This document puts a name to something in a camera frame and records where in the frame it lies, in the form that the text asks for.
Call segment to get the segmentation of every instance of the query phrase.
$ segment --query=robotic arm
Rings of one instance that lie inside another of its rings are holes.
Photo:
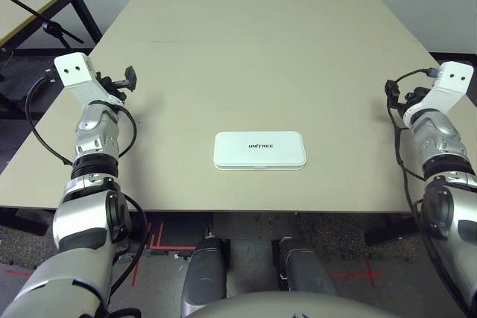
[[[417,146],[426,181],[418,226],[437,271],[468,314],[477,314],[477,177],[447,112],[467,92],[472,66],[448,62],[437,70],[431,90],[418,87],[398,103],[397,81],[389,80],[388,106],[398,109]]]
[[[119,153],[118,117],[120,111],[128,114],[124,108],[126,96],[119,89],[135,89],[132,68],[126,70],[126,80],[114,83],[96,74],[83,54],[58,57],[55,66],[65,87],[83,104],[71,180],[53,222],[59,253],[37,268],[3,318],[108,317],[110,295],[130,272],[124,272],[112,285],[116,249],[131,232],[127,201],[142,213],[143,229],[147,226],[143,211],[121,193],[118,184],[118,160],[125,153]],[[459,305],[474,315],[477,312],[477,177],[458,131],[446,116],[465,95],[473,69],[460,63],[444,63],[439,69],[419,71],[436,77],[435,84],[431,90],[418,87],[408,93],[405,104],[398,102],[400,79],[388,81],[385,88],[388,107],[398,109],[411,130],[423,166],[426,190],[420,216],[415,204],[410,202],[410,205],[441,278]],[[399,164],[405,173],[403,163]],[[140,245],[135,259],[143,246]],[[303,305],[300,300],[305,296],[297,294],[290,297]],[[317,301],[315,296],[308,299]],[[326,302],[334,301],[328,296]],[[342,305],[345,303],[337,301],[336,307]],[[133,308],[123,313],[114,316],[140,317],[140,312]]]
[[[131,231],[118,183],[118,119],[126,98],[118,89],[133,91],[136,75],[128,68],[125,81],[101,79],[81,53],[54,62],[65,87],[83,104],[71,180],[53,221],[59,253],[35,270],[5,318],[106,317],[116,249]],[[140,317],[138,310],[131,312]]]

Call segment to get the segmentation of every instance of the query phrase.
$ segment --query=white box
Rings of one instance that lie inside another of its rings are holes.
[[[221,170],[297,170],[306,163],[298,132],[220,132],[214,164]]]

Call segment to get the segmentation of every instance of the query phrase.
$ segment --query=table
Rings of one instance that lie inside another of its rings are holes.
[[[437,64],[380,0],[130,0],[90,57],[114,80],[136,70],[126,104],[138,139],[119,180],[145,210],[408,212],[384,85]],[[402,92],[429,85],[416,75]],[[80,114],[62,91],[38,130],[72,153]],[[475,166],[476,110],[465,98],[449,117]],[[124,147],[126,118],[120,128]],[[225,130],[296,130],[308,162],[219,171],[214,137]],[[29,136],[0,176],[0,205],[54,208],[70,171]],[[422,183],[410,181],[421,198]]]
[[[50,19],[64,7],[71,4],[95,43],[102,37],[101,31],[92,18],[83,0],[20,0]],[[43,20],[30,14],[9,0],[0,0],[0,49],[11,54],[22,42],[40,29]],[[24,112],[0,93],[0,104],[7,112],[0,112],[1,119],[25,119]],[[42,113],[32,113],[33,119],[40,119]]]

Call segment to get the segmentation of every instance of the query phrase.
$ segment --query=table leg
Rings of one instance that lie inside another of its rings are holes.
[[[409,236],[419,232],[413,217],[408,217],[396,223],[388,220],[385,227],[376,231],[365,232],[364,239],[368,246],[382,244],[386,241],[401,240],[405,236]]]
[[[95,42],[95,44],[97,44],[102,38],[103,34],[96,25],[95,20],[92,18],[88,7],[86,6],[86,4],[84,4],[83,0],[73,0],[72,5],[73,8],[76,10],[76,13],[80,17],[84,27],[88,30],[88,33],[91,36],[92,40]]]
[[[0,208],[0,225],[45,236],[48,225],[16,216],[16,208]]]

